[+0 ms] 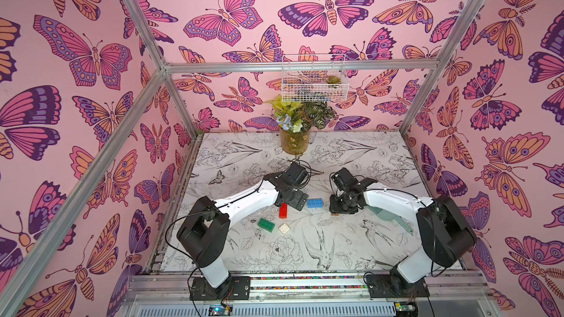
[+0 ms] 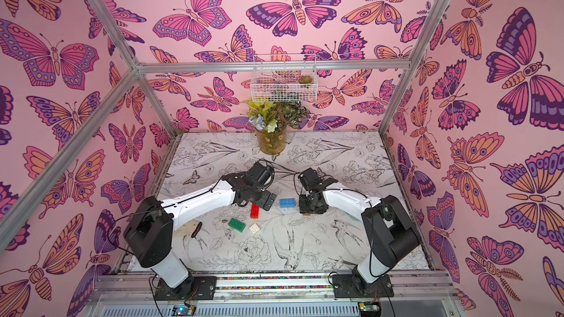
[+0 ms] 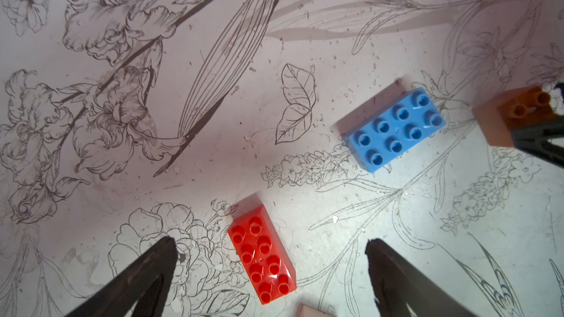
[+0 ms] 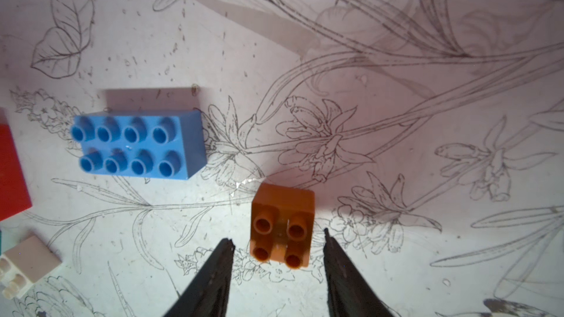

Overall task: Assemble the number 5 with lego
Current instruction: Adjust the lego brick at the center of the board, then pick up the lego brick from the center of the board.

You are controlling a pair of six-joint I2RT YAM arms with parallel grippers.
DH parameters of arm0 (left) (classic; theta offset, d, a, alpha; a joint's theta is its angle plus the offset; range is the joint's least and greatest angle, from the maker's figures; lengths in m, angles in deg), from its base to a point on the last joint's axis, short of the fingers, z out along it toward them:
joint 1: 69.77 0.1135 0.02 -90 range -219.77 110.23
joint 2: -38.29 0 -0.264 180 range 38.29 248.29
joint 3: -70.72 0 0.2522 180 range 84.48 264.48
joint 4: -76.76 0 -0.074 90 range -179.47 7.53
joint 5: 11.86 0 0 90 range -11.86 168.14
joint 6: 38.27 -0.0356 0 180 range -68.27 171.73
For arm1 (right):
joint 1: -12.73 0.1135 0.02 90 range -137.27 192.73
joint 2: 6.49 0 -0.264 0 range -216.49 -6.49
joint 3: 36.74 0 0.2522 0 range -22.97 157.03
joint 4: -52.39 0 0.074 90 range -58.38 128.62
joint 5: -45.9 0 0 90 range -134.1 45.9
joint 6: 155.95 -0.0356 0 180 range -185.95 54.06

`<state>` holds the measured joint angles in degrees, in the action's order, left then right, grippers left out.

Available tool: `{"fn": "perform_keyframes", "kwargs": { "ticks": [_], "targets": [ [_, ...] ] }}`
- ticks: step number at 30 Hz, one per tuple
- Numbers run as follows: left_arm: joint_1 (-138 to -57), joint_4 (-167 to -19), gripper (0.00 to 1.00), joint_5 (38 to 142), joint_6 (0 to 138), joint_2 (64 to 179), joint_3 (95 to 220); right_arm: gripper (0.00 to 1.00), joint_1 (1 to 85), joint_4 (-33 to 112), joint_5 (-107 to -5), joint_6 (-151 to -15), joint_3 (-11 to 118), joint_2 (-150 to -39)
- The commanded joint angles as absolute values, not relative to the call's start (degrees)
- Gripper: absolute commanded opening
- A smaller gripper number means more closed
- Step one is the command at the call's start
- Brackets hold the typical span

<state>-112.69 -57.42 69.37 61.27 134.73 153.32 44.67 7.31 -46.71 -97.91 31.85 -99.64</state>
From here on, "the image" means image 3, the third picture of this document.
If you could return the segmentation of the red lego brick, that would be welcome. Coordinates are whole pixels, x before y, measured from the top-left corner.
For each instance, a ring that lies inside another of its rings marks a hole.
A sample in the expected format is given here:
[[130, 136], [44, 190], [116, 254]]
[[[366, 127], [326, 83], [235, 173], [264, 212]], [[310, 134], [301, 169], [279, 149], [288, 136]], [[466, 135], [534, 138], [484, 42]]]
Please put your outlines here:
[[295, 268], [264, 206], [237, 217], [228, 235], [261, 304], [297, 289]]

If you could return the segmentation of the white lego brick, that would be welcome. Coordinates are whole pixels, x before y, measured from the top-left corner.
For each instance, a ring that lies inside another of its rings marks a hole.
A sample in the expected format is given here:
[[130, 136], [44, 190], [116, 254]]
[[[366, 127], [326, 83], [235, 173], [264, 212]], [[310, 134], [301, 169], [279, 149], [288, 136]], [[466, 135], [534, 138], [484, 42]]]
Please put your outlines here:
[[329, 314], [323, 313], [311, 306], [301, 304], [298, 308], [296, 317], [332, 317]]

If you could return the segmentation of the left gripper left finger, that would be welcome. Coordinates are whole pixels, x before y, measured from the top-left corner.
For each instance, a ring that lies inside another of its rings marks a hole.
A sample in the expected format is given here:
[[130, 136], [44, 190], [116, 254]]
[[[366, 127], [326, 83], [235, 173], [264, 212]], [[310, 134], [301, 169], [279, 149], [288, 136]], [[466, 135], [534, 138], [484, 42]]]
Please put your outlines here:
[[170, 236], [158, 240], [135, 262], [69, 316], [161, 316], [178, 252]]

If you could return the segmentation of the brown lego brick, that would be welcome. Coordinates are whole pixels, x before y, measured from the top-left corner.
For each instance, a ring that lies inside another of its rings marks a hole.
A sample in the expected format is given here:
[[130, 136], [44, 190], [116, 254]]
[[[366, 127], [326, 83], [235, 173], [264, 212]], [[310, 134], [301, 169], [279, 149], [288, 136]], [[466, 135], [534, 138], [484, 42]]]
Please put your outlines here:
[[490, 146], [512, 148], [512, 130], [557, 117], [550, 102], [551, 95], [541, 87], [523, 87], [503, 92], [471, 111]]

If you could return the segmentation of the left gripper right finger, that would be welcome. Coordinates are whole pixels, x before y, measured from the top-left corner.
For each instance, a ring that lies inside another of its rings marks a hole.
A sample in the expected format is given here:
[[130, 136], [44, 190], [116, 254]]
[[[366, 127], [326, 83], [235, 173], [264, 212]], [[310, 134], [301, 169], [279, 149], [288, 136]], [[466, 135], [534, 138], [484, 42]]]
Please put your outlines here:
[[382, 316], [473, 316], [381, 239], [367, 243], [368, 272]]

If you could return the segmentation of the blue lego brick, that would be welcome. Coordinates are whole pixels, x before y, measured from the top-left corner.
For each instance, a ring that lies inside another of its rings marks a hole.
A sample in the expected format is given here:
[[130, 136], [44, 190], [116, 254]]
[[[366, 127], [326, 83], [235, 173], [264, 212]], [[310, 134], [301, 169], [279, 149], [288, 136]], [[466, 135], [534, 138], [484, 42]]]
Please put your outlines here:
[[344, 139], [360, 166], [375, 173], [445, 125], [432, 98], [420, 87], [389, 102]]

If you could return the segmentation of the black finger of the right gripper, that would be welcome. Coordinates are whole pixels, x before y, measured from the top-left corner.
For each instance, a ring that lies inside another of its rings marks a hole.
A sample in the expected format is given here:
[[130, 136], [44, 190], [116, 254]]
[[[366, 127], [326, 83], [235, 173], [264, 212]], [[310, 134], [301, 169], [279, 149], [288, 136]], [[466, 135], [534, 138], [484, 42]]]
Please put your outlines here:
[[514, 147], [536, 158], [563, 167], [563, 146], [552, 140], [563, 140], [563, 116], [541, 123], [514, 129], [511, 132]]

